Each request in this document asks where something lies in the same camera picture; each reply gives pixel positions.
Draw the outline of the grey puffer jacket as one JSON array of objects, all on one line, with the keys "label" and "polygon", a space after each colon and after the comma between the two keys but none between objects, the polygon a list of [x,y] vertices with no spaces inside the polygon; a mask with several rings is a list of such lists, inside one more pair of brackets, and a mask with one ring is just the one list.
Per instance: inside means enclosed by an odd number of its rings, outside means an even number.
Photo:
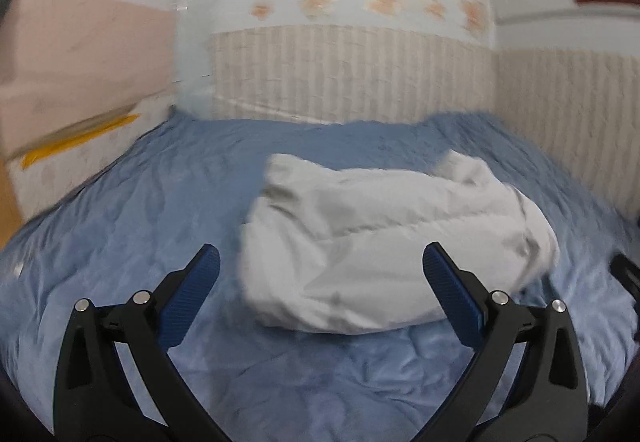
[{"label": "grey puffer jacket", "polygon": [[482,159],[451,150],[421,173],[277,154],[242,228],[241,288],[270,327],[361,335],[437,321],[444,313],[422,269],[429,243],[506,292],[561,253],[536,203]]}]

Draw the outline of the wooden board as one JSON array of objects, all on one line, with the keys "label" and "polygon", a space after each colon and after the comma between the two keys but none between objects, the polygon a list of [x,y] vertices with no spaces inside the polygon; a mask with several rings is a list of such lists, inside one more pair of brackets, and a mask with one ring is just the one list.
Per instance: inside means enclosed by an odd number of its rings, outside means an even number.
[{"label": "wooden board", "polygon": [[13,181],[6,165],[0,163],[0,248],[3,249],[11,238],[22,228],[24,219],[14,191]]}]

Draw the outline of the blue bed blanket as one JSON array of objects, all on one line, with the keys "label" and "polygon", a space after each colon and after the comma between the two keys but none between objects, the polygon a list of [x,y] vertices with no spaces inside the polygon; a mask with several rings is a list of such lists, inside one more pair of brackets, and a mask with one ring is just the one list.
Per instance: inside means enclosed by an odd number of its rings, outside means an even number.
[{"label": "blue bed blanket", "polygon": [[2,251],[2,365],[52,425],[58,352],[75,302],[122,303],[211,243],[220,280],[170,355],[218,425],[237,441],[408,441],[471,355],[446,321],[357,337],[266,328],[236,281],[239,231],[273,154],[332,169],[427,171],[448,150],[485,160],[551,223],[560,263],[521,300],[567,303],[590,402],[606,404],[638,351],[634,301],[608,265],[617,251],[638,257],[638,227],[486,113],[320,127],[176,113]]}]

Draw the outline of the yellow tape strip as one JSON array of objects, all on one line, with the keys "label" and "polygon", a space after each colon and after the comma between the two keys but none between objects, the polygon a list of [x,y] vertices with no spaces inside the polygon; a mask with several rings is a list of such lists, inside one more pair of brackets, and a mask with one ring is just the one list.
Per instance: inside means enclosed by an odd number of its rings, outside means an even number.
[{"label": "yellow tape strip", "polygon": [[26,170],[31,165],[34,165],[43,159],[61,154],[65,150],[70,150],[84,145],[85,143],[88,143],[108,132],[126,127],[126,125],[138,120],[140,117],[140,113],[117,117],[112,120],[105,121],[104,123],[86,131],[75,132],[70,134],[68,137],[64,137],[64,139],[55,139],[55,141],[50,141],[44,145],[32,148],[24,154],[20,163],[21,169]]}]

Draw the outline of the pink padded headboard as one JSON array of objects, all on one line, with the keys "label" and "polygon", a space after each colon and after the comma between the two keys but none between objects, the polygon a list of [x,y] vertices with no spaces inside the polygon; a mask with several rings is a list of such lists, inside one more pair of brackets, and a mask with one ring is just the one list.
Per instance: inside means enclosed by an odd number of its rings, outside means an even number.
[{"label": "pink padded headboard", "polygon": [[119,0],[13,0],[1,23],[1,150],[163,93],[176,16]]}]

